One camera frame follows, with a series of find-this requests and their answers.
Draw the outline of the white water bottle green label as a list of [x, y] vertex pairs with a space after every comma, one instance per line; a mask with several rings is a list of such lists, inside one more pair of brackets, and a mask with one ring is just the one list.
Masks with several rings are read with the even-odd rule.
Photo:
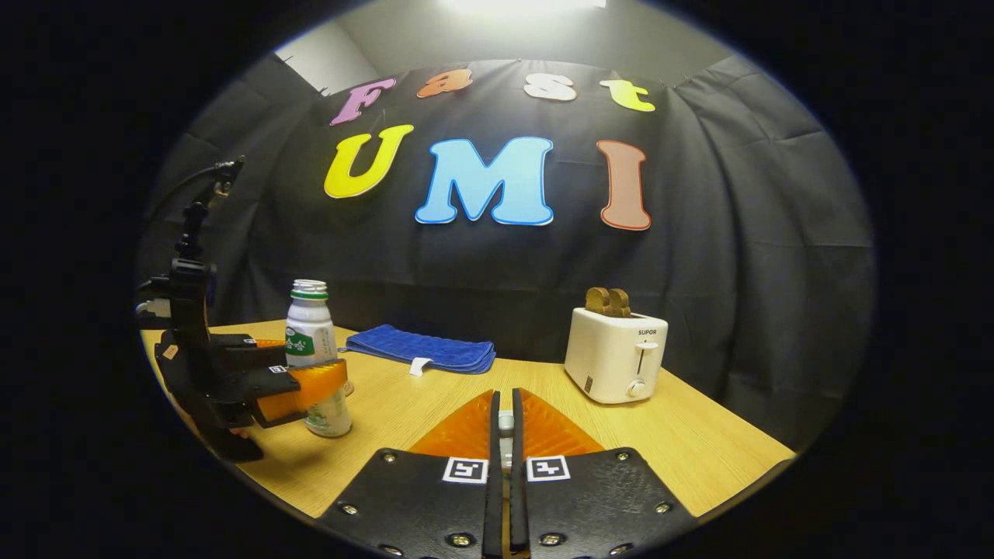
[[[290, 296], [291, 305], [285, 321], [287, 365], [305, 367], [336, 359], [326, 282], [296, 279]], [[308, 416], [303, 421], [312, 434], [337, 438], [351, 431], [353, 421], [341, 389], [308, 409]]]

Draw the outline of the black backdrop cloth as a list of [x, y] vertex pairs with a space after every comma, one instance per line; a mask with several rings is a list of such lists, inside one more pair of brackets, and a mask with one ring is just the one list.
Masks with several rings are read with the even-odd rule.
[[[335, 125], [275, 57], [235, 79], [181, 134], [149, 197], [134, 284], [169, 269], [182, 211], [210, 164], [244, 156], [203, 224], [217, 266], [211, 325], [284, 318], [292, 280], [324, 280], [333, 321], [491, 341], [561, 362], [591, 286], [666, 321], [662, 366], [788, 448], [831, 422], [860, 369], [874, 235], [858, 182], [796, 98], [742, 57], [688, 82], [564, 61], [450, 61]], [[509, 141], [551, 142], [547, 225], [422, 224], [441, 141], [488, 164]]]

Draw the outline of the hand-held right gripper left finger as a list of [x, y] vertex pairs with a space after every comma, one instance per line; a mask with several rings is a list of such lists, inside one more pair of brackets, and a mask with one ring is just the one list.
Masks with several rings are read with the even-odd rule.
[[500, 393], [486, 390], [407, 450], [377, 450], [320, 527], [388, 559], [500, 559]]

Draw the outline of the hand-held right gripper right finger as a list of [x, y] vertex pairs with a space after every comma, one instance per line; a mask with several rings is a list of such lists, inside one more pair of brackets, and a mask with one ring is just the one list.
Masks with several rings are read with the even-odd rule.
[[633, 448], [606, 448], [537, 395], [513, 390], [509, 546], [528, 559], [635, 559], [696, 517]]

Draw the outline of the ceiling light panel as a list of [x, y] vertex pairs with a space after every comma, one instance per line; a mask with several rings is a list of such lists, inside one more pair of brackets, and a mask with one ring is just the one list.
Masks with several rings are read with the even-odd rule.
[[438, 0], [443, 6], [464, 13], [525, 16], [604, 9], [607, 0]]

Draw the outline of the blue folded towel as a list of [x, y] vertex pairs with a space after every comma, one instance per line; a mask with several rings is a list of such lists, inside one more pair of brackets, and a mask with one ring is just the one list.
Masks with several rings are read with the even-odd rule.
[[496, 359], [491, 341], [441, 339], [426, 334], [403, 332], [391, 325], [380, 325], [352, 334], [343, 347], [358, 352], [412, 364], [415, 359], [429, 360], [430, 367], [451, 373], [482, 374]]

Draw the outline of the white toaster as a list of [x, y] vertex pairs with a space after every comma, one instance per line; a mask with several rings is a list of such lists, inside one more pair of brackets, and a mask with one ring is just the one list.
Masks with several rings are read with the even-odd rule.
[[640, 402], [656, 391], [668, 323], [632, 314], [611, 318], [577, 307], [572, 312], [564, 368], [600, 404]]

